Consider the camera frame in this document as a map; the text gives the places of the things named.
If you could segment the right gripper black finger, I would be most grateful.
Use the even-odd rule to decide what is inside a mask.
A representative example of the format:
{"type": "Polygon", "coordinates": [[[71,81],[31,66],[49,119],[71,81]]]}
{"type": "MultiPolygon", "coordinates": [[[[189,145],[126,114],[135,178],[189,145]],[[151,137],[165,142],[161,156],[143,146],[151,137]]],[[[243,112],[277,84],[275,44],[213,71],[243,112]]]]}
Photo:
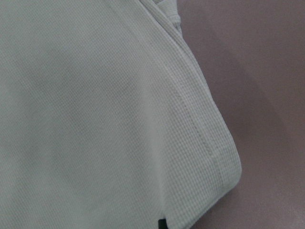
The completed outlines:
{"type": "Polygon", "coordinates": [[[166,229],[166,219],[158,220],[158,229],[166,229]]]}

